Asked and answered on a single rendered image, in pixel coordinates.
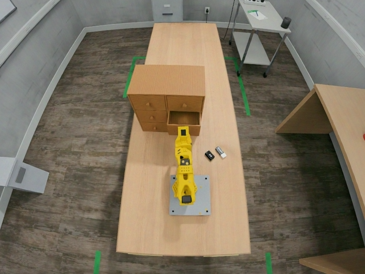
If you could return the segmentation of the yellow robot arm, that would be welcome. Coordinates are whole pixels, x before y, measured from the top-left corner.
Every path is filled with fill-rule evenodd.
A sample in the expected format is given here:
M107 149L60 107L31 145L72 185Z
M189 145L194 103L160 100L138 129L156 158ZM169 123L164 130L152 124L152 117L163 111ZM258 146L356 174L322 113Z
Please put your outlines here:
M175 148L175 156L178 168L177 180L172 186L174 197L179 198L180 205L193 205L197 186L193 180L192 153L188 149L179 147Z

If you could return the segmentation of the white eraser with black sleeve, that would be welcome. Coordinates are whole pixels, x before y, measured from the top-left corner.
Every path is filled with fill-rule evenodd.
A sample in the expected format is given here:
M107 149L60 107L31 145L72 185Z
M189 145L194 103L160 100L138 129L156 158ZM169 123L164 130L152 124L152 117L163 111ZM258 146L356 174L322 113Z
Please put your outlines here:
M218 154L222 157L225 158L226 154L222 151L222 149L218 146L217 148L215 148L215 150L218 152Z

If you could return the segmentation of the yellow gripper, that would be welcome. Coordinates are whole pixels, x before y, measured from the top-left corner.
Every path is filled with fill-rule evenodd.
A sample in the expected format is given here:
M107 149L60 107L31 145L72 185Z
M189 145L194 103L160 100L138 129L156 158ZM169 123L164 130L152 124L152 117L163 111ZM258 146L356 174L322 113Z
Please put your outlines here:
M189 134L189 127L178 127L178 137L175 140L175 148L185 148L192 151L192 141Z

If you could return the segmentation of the brown wooden chest of drawers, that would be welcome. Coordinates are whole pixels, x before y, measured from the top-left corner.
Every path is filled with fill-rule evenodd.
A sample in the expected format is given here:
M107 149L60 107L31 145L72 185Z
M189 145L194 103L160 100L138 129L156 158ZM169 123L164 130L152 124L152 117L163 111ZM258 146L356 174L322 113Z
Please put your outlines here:
M167 96L203 97L201 118L205 101L205 71L204 66L197 65L136 65L127 96L142 125L129 95L164 95L166 110L168 110ZM142 128L142 131L143 128Z

